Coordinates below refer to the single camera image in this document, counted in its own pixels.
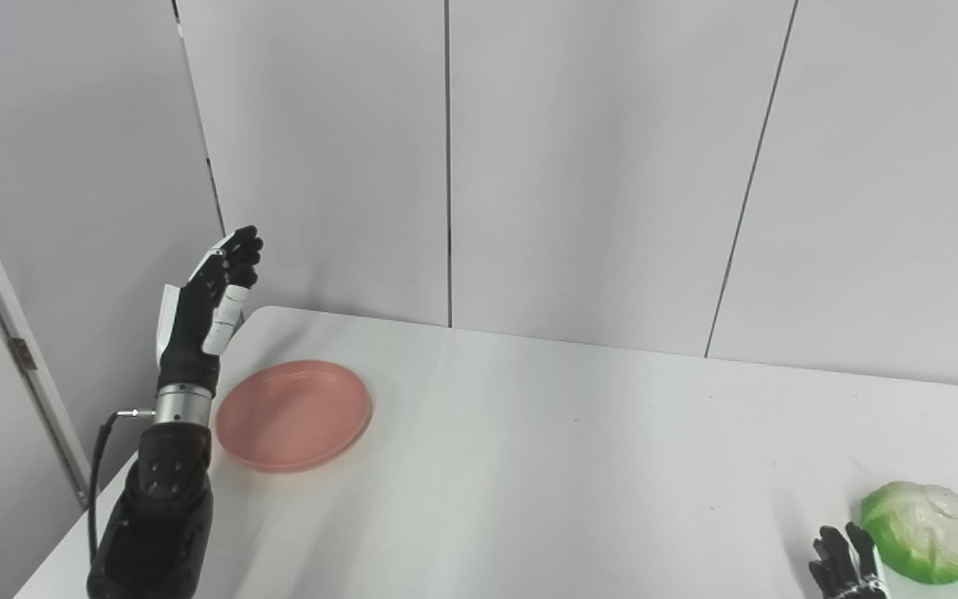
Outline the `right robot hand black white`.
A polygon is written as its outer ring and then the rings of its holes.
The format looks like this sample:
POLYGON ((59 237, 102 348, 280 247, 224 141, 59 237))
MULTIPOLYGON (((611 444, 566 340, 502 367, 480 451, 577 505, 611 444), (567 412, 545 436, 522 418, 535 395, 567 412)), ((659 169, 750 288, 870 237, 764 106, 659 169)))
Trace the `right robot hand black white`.
POLYGON ((808 571, 822 598, 889 598, 874 539, 855 523, 822 526, 808 571))

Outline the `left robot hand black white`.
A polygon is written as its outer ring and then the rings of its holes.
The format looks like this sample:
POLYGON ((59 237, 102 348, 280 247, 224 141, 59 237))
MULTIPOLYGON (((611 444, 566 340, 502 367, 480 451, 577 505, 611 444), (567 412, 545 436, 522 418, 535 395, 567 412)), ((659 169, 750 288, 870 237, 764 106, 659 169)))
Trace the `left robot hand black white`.
POLYGON ((177 384, 215 394, 220 356, 235 336, 264 242, 254 225, 210 247, 182 287, 165 285, 157 322, 156 390, 177 384))

